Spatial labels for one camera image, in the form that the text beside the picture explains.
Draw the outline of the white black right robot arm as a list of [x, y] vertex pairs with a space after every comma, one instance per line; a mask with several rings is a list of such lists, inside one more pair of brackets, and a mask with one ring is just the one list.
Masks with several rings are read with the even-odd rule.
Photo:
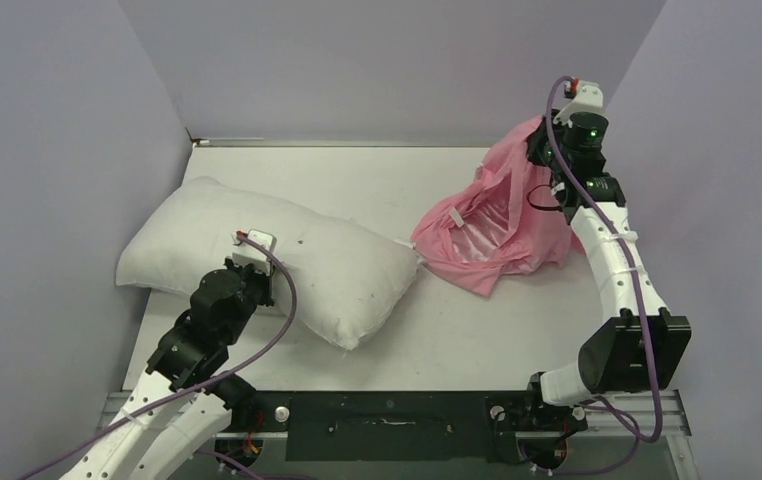
[[689, 320], [655, 290], [636, 247], [626, 197], [604, 169], [607, 119], [574, 113], [563, 125], [542, 121], [527, 140], [527, 158], [549, 169], [549, 186], [579, 240], [599, 292], [602, 324], [574, 363], [540, 374], [540, 390], [522, 401], [524, 419], [546, 428], [562, 406], [611, 393], [669, 386], [691, 339]]

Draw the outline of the pink pillowcase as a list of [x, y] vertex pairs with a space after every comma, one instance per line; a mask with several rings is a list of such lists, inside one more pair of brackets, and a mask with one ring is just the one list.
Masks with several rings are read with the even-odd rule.
[[[551, 172], [529, 162], [527, 139], [542, 120], [527, 120], [494, 144], [473, 181], [441, 200], [418, 222], [410, 241], [439, 278], [488, 297], [504, 275], [561, 266], [581, 248], [548, 188]], [[456, 208], [465, 221], [457, 228]]]

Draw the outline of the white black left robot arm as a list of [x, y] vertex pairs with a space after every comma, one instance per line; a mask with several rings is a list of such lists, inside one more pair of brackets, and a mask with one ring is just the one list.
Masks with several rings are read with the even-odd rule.
[[255, 389], [238, 375], [215, 382], [251, 316], [271, 306], [270, 262], [231, 259], [207, 273], [188, 308], [158, 341], [107, 435], [65, 473], [67, 479], [166, 479], [208, 437], [253, 421]]

